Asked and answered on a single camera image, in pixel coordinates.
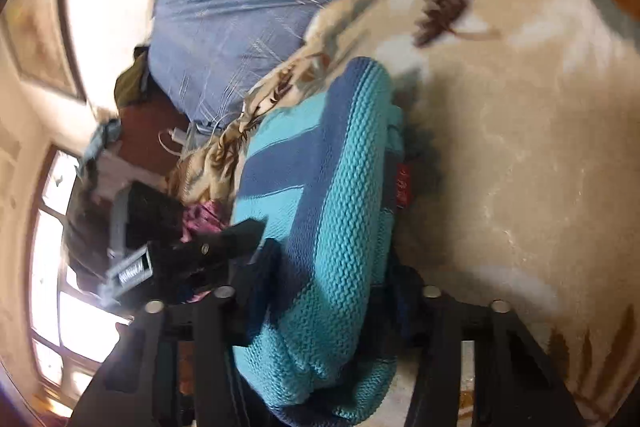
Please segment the light blue cloth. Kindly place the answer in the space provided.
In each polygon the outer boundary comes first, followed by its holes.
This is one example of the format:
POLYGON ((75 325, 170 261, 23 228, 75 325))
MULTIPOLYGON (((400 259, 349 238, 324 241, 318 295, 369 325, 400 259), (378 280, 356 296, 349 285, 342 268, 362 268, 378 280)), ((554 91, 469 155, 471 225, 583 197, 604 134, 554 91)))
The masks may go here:
POLYGON ((79 159, 76 169, 78 178, 88 176, 89 172, 96 168, 96 163, 104 150, 111 144, 116 143, 121 135, 122 121, 119 118, 111 118, 101 122, 94 130, 93 135, 91 135, 89 144, 79 159))

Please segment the teal blue striped kids sweater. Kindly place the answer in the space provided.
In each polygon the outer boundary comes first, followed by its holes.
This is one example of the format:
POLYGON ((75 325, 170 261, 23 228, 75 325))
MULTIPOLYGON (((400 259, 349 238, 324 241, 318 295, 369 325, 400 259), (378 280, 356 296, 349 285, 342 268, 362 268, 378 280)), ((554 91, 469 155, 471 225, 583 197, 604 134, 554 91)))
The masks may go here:
POLYGON ((250 139, 232 219, 264 222, 281 257, 262 328, 234 358, 285 424, 355 426, 394 377, 382 297, 401 124, 386 69, 357 57, 250 139))

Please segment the pink floral garment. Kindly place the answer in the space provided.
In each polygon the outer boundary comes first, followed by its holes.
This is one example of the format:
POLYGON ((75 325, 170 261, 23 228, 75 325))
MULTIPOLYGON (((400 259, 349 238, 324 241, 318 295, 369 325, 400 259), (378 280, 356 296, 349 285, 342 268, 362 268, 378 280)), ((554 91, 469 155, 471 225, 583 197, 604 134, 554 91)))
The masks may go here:
MULTIPOLYGON (((220 202, 209 200, 193 204, 183 211, 182 215, 182 243, 192 243, 203 236, 216 235, 228 227, 227 211, 220 202)), ((184 303, 197 303, 210 291, 209 270, 215 270, 224 262, 218 254, 211 251, 205 256, 205 265, 196 269, 186 282, 186 289, 182 292, 184 303)))

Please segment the white phone charger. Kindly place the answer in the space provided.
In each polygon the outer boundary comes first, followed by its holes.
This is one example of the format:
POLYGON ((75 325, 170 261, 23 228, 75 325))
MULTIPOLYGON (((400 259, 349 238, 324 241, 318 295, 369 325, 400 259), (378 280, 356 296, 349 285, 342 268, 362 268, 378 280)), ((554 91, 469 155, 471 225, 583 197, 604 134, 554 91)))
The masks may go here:
POLYGON ((171 140, 174 141, 175 143, 178 143, 180 145, 184 145, 184 143, 186 143, 186 138, 188 137, 186 135, 186 132, 179 129, 179 128, 174 128, 172 130, 169 131, 169 135, 171 137, 171 140))

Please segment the beige leaf pattern blanket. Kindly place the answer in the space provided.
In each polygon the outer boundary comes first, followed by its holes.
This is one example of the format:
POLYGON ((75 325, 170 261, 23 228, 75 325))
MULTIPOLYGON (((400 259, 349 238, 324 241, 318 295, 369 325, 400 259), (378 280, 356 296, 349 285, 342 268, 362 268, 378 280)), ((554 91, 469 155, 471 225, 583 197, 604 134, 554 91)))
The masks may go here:
POLYGON ((232 121, 276 72, 365 55, 408 119, 407 261, 511 298, 590 426, 639 380, 639 0, 297 0, 188 9, 192 117, 232 121))

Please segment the framed wall picture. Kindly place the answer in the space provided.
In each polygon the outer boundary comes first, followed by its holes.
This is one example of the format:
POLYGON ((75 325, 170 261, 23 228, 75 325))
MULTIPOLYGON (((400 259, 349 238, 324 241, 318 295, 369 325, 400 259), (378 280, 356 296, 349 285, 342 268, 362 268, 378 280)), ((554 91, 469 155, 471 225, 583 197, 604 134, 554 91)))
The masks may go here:
POLYGON ((66 0, 8 0, 1 27, 21 80, 65 98, 87 100, 70 41, 66 0))

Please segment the olive green garment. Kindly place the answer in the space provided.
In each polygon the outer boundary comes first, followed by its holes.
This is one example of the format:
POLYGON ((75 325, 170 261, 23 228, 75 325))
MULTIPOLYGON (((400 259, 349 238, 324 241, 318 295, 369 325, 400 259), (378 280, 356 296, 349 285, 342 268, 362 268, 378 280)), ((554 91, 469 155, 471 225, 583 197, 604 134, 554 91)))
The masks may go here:
POLYGON ((149 91, 149 47, 136 46, 134 61, 116 79, 114 101, 118 110, 145 100, 149 91))

